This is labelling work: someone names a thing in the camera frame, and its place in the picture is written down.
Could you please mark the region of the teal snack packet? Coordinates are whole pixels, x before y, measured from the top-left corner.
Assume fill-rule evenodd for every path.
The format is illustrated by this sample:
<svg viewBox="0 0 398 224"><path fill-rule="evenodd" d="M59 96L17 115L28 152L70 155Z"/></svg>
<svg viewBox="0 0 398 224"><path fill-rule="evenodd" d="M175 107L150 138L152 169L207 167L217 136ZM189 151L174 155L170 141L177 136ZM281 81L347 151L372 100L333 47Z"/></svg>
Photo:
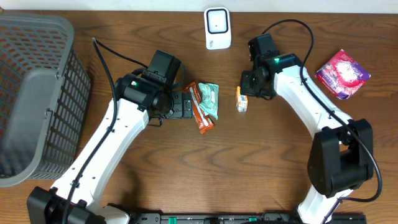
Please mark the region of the teal snack packet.
<svg viewBox="0 0 398 224"><path fill-rule="evenodd" d="M199 83L198 87L202 95L200 108L205 115L210 115L218 120L219 86L214 83Z"/></svg>

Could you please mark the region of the small orange white packet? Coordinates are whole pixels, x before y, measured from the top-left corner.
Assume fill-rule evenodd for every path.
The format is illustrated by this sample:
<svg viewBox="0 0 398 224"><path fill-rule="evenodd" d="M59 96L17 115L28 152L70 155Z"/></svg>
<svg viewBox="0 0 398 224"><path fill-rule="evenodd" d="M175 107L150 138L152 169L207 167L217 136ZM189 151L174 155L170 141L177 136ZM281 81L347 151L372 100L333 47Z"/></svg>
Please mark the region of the small orange white packet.
<svg viewBox="0 0 398 224"><path fill-rule="evenodd" d="M246 112L248 108L248 97L241 94L241 87L236 90L236 107L239 112Z"/></svg>

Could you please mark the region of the orange snack bar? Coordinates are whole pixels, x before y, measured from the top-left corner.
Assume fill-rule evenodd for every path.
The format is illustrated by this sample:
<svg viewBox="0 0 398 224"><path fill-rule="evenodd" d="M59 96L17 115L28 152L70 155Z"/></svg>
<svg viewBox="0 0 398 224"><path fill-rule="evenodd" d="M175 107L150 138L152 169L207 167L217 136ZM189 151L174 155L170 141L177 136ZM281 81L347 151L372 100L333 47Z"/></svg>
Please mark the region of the orange snack bar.
<svg viewBox="0 0 398 224"><path fill-rule="evenodd" d="M184 93L189 93L192 97L193 115L198 124L201 134L205 134L207 131L215 127L214 122L210 119L208 115L200 108L201 96L195 82L191 82L183 91Z"/></svg>

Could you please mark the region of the purple snack package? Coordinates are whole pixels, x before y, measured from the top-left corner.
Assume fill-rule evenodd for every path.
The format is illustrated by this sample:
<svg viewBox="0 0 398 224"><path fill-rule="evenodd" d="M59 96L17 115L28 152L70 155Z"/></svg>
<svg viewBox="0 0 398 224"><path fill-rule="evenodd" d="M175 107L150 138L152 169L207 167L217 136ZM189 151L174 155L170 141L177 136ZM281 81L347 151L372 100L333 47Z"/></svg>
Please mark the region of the purple snack package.
<svg viewBox="0 0 398 224"><path fill-rule="evenodd" d="M346 100L371 78L371 74L341 49L316 72L315 77L338 99Z"/></svg>

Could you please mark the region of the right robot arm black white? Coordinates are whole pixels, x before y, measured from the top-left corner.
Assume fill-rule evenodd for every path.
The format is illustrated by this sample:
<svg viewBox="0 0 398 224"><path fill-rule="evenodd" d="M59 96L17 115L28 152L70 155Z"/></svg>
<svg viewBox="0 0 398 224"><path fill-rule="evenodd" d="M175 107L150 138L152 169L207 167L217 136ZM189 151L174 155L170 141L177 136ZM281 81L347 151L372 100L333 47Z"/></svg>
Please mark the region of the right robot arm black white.
<svg viewBox="0 0 398 224"><path fill-rule="evenodd" d="M252 53L241 94L271 100L282 97L307 127L313 142L307 163L310 190L298 206L302 223L330 223L332 214L376 170L373 129L339 110L314 84L295 54Z"/></svg>

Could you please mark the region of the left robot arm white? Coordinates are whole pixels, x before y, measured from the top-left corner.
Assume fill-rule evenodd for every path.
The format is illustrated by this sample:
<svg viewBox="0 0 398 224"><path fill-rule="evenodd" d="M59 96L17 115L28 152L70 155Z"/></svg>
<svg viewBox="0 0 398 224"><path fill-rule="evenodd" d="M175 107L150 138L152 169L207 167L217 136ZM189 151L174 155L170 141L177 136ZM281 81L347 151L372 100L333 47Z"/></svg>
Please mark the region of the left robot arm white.
<svg viewBox="0 0 398 224"><path fill-rule="evenodd" d="M100 207L112 173L152 119L189 119L192 97L175 89L175 76L128 73L115 84L115 99L71 167L50 190L36 187L27 199L31 223L130 223L130 212Z"/></svg>

